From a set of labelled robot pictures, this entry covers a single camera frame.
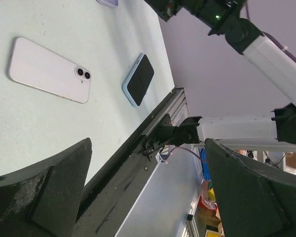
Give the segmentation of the lilac smartphone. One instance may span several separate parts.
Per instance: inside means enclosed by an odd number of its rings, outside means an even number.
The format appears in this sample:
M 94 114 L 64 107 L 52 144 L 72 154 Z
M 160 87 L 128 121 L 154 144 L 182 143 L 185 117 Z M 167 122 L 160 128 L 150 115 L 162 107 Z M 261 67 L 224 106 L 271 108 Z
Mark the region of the lilac smartphone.
M 13 82 L 81 104 L 89 99 L 89 70 L 24 37 L 13 42 L 7 76 Z

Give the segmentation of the lilac phone case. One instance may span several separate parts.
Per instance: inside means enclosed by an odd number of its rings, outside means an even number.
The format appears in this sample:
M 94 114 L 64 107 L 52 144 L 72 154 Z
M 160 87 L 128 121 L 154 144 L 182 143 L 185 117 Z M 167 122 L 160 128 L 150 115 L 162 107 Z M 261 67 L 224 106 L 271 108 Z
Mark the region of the lilac phone case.
M 97 0 L 97 2 L 109 8 L 116 8 L 119 5 L 118 0 Z

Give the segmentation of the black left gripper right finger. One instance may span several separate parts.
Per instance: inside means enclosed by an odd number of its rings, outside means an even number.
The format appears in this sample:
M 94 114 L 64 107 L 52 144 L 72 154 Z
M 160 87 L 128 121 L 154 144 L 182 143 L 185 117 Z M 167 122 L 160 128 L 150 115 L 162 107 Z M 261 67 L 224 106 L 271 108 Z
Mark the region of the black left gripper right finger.
M 205 140 L 206 161 L 227 237 L 296 237 L 296 175 Z

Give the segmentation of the light blue phone case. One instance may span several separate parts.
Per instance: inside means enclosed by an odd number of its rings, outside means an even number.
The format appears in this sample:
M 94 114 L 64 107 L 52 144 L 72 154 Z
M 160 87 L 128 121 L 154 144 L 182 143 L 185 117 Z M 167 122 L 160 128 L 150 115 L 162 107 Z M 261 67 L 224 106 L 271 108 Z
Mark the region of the light blue phone case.
M 126 77 L 122 90 L 134 107 L 139 107 L 154 76 L 154 69 L 146 54 L 141 53 Z

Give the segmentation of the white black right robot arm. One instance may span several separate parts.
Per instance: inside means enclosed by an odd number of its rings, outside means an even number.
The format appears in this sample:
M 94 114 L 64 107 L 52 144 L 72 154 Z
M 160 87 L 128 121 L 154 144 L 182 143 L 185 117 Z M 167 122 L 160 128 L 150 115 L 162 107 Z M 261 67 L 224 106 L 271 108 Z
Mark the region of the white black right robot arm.
M 149 0 L 175 79 L 194 91 L 200 141 L 296 145 L 296 0 Z

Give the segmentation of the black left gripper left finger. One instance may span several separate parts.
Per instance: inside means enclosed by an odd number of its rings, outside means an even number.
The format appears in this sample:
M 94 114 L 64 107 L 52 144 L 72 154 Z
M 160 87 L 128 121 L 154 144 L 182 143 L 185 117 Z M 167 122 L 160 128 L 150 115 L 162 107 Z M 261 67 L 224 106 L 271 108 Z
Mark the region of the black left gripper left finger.
M 0 237 L 70 237 L 91 156 L 86 138 L 0 176 Z

